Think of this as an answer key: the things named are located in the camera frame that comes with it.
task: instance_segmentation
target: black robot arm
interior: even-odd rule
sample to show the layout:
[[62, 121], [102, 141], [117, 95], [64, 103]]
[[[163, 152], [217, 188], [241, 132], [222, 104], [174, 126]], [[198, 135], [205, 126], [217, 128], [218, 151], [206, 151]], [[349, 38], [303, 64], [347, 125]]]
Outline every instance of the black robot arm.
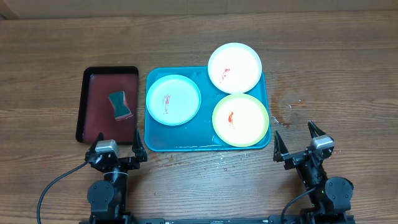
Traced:
[[147, 161], [138, 130], [132, 144], [135, 156], [119, 158], [119, 148], [114, 140], [103, 140], [100, 133], [86, 152], [85, 161], [104, 174], [104, 180], [91, 185], [87, 200], [91, 204], [90, 223], [138, 223], [126, 211], [128, 171], [139, 169]]
[[[95, 182], [87, 193], [91, 204], [89, 224], [322, 224], [355, 223], [353, 216], [345, 212], [351, 208], [353, 184], [342, 177], [328, 178], [322, 162], [331, 156], [334, 140], [313, 122], [308, 123], [311, 143], [301, 152], [289, 154], [281, 136], [275, 131], [274, 161], [285, 162], [285, 170], [296, 168], [306, 192], [293, 199], [282, 215], [268, 218], [235, 218], [207, 220], [164, 220], [163, 218], [136, 219], [126, 211], [128, 171], [139, 169], [139, 163], [147, 160], [139, 133], [132, 150], [134, 157], [119, 158], [119, 149], [113, 140], [104, 141], [102, 134], [86, 153], [85, 160], [104, 173], [104, 180]], [[299, 215], [284, 215], [287, 207], [308, 194], [312, 208], [301, 209]]]
[[285, 170], [296, 168], [306, 190], [311, 191], [308, 195], [313, 208], [302, 209], [296, 223], [354, 223], [353, 217], [345, 215], [351, 209], [354, 185], [342, 177], [329, 179], [322, 166], [323, 160], [333, 152], [334, 140], [312, 121], [308, 122], [308, 128], [312, 138], [310, 146], [293, 154], [289, 154], [277, 131], [274, 136], [274, 161], [285, 162]]

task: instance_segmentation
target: black tray rim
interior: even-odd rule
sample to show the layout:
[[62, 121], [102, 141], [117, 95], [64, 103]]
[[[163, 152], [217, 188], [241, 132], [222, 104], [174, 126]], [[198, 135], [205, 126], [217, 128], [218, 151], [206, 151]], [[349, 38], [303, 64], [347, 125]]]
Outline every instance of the black tray rim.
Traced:
[[[139, 77], [138, 68], [135, 66], [101, 66], [101, 67], [88, 67], [83, 72], [83, 81], [81, 83], [81, 93], [80, 93], [80, 104], [79, 104], [79, 112], [77, 117], [77, 126], [76, 126], [76, 140], [78, 142], [83, 142], [83, 134], [86, 122], [86, 109], [87, 109], [87, 101], [88, 101], [88, 89], [90, 86], [90, 77], [92, 75], [99, 74], [131, 74], [137, 75]], [[138, 103], [138, 88], [139, 82], [137, 82], [137, 103]], [[117, 142], [118, 144], [132, 144], [134, 141], [134, 133], [131, 136], [131, 142]]]

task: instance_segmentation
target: plate rim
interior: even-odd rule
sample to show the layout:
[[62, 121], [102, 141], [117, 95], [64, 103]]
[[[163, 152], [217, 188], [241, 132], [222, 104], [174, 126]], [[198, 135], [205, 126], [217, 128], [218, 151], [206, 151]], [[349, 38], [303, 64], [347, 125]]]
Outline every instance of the plate rim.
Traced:
[[[256, 138], [255, 140], [253, 140], [253, 141], [251, 141], [249, 143], [246, 143], [246, 144], [235, 144], [235, 143], [232, 143], [232, 142], [226, 140], [223, 136], [221, 136], [220, 132], [218, 131], [218, 129], [216, 127], [216, 123], [215, 123], [215, 120], [216, 120], [216, 116], [215, 115], [216, 115], [216, 112], [218, 112], [218, 110], [220, 109], [221, 105], [223, 105], [226, 101], [233, 100], [235, 98], [246, 98], [246, 99], [249, 99], [249, 100], [253, 101], [256, 105], [258, 105], [260, 107], [260, 110], [264, 113], [264, 116], [267, 118], [266, 122], [264, 123], [265, 128], [263, 130], [263, 133], [261, 133], [261, 135], [258, 138]], [[222, 98], [216, 104], [216, 106], [215, 106], [215, 108], [213, 110], [213, 114], [211, 116], [211, 122], [213, 123], [213, 129], [216, 132], [217, 136], [221, 140], [223, 140], [225, 143], [227, 143], [227, 144], [229, 144], [231, 146], [235, 146], [235, 147], [249, 147], [249, 146], [257, 144], [267, 134], [268, 129], [269, 129], [269, 114], [268, 114], [267, 108], [256, 97], [248, 95], [248, 94], [245, 94], [245, 93], [235, 93], [235, 94], [230, 94], [230, 95]]]
[[[250, 88], [248, 88], [247, 90], [245, 90], [245, 91], [243, 91], [243, 92], [228, 92], [228, 91], [225, 91], [225, 90], [221, 89], [219, 85], [216, 84], [216, 83], [217, 83], [216, 80], [213, 80], [213, 79], [212, 79], [211, 72], [210, 72], [210, 67], [211, 67], [211, 64], [212, 64], [213, 61], [214, 61], [214, 57], [215, 57], [216, 54], [218, 54], [218, 52], [220, 52], [220, 51], [222, 51], [222, 50], [224, 50], [225, 48], [228, 48], [228, 47], [240, 47], [240, 48], [242, 48], [242, 49], [248, 50], [250, 53], [253, 54], [254, 58], [256, 58], [256, 60], [259, 62], [259, 74], [258, 74], [258, 77], [257, 77], [257, 81], [254, 82], [254, 84], [253, 84]], [[262, 62], [261, 62], [260, 56], [257, 54], [257, 52], [256, 52], [253, 48], [251, 48], [250, 46], [248, 46], [248, 45], [246, 45], [246, 44], [237, 43], [237, 42], [232, 42], [232, 43], [227, 43], [227, 44], [223, 44], [223, 45], [219, 46], [219, 47], [211, 54], [211, 56], [210, 56], [210, 58], [209, 58], [209, 62], [208, 62], [208, 64], [207, 64], [207, 73], [209, 74], [210, 81], [212, 82], [212, 84], [213, 84], [215, 87], [217, 87], [217, 89], [219, 89], [219, 90], [221, 90], [221, 91], [223, 91], [223, 92], [225, 92], [225, 93], [229, 93], [229, 94], [247, 93], [248, 91], [250, 91], [251, 89], [253, 89], [253, 88], [257, 85], [257, 83], [259, 82], [259, 80], [260, 80], [260, 78], [261, 78], [261, 73], [262, 73]]]
[[[199, 104], [198, 104], [198, 107], [197, 107], [196, 112], [194, 112], [194, 114], [193, 114], [191, 117], [189, 117], [189, 119], [186, 119], [185, 121], [179, 122], [179, 123], [165, 123], [165, 122], [162, 122], [161, 120], [157, 119], [157, 117], [155, 117], [155, 116], [152, 114], [152, 108], [151, 108], [150, 106], [148, 106], [148, 101], [149, 101], [149, 98], [150, 98], [149, 96], [152, 96], [152, 95], [153, 95], [151, 92], [154, 91], [154, 88], [155, 88], [154, 86], [155, 86], [155, 85], [159, 85], [160, 83], [162, 83], [162, 82], [164, 82], [164, 81], [166, 81], [166, 80], [171, 80], [171, 79], [173, 79], [172, 77], [177, 77], [177, 78], [174, 78], [174, 79], [182, 80], [182, 81], [184, 81], [184, 82], [187, 82], [190, 86], [192, 86], [193, 89], [196, 91], [196, 93], [197, 93], [197, 95], [198, 95], [198, 101], [199, 101]], [[166, 76], [164, 76], [164, 77], [162, 77], [162, 78], [156, 80], [156, 81], [149, 87], [148, 92], [147, 92], [147, 94], [146, 94], [145, 104], [146, 104], [146, 108], [147, 108], [147, 110], [148, 110], [150, 116], [151, 116], [152, 118], [154, 118], [157, 122], [159, 122], [160, 124], [167, 125], [167, 126], [177, 126], [177, 125], [181, 125], [181, 124], [187, 123], [187, 122], [190, 121], [193, 117], [195, 117], [195, 115], [198, 113], [198, 111], [199, 111], [199, 109], [200, 109], [200, 106], [201, 106], [201, 93], [200, 93], [200, 89], [199, 89], [198, 85], [197, 85], [192, 79], [190, 79], [190, 78], [188, 78], [188, 77], [185, 77], [185, 76], [183, 76], [183, 75], [170, 74], [170, 75], [166, 75]]]

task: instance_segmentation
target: light blue plate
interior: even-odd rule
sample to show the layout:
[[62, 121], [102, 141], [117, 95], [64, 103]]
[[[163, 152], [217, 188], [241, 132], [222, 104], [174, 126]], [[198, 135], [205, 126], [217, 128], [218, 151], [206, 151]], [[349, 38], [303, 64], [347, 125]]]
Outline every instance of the light blue plate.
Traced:
[[149, 114], [165, 125], [175, 126], [191, 120], [200, 107], [200, 91], [189, 78], [167, 75], [149, 88], [146, 106]]
[[[230, 146], [217, 136], [211, 122], [213, 110], [217, 103], [228, 94], [213, 85], [207, 72], [207, 66], [155, 68], [147, 77], [147, 93], [157, 80], [175, 74], [185, 76], [197, 85], [201, 94], [201, 105], [197, 114], [190, 121], [177, 126], [168, 126], [157, 122], [146, 109], [144, 140], [149, 149], [156, 152], [225, 151], [262, 149], [267, 146], [271, 140], [271, 125], [263, 139], [249, 147]], [[256, 97], [269, 113], [264, 73], [261, 74], [257, 85], [246, 94]]]

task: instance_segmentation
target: teal tray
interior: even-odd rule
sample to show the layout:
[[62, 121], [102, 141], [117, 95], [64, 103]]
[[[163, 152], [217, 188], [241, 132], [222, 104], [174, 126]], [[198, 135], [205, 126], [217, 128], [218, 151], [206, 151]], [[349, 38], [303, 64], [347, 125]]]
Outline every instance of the teal tray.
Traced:
[[[262, 149], [268, 145], [271, 140], [271, 123], [263, 139], [249, 147], [230, 146], [217, 136], [211, 123], [211, 117], [216, 104], [228, 94], [220, 91], [212, 84], [207, 66], [155, 68], [148, 74], [146, 92], [156, 80], [175, 74], [186, 76], [198, 85], [201, 94], [199, 111], [195, 117], [185, 124], [167, 126], [157, 122], [146, 109], [144, 140], [149, 149], [156, 152], [225, 151]], [[262, 72], [257, 85], [247, 94], [261, 101], [269, 114], [264, 72]]]

